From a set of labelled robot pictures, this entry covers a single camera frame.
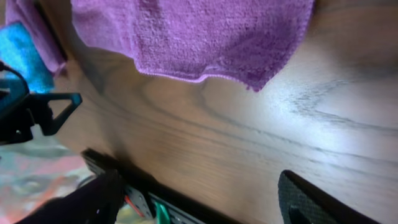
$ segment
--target wood grain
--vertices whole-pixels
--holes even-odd
[[[259,93],[141,75],[131,59],[84,46],[68,1],[42,2],[70,56],[57,90],[83,95],[58,133],[74,151],[128,158],[243,223],[282,223],[284,169],[396,223],[396,0],[317,1],[304,43]]]

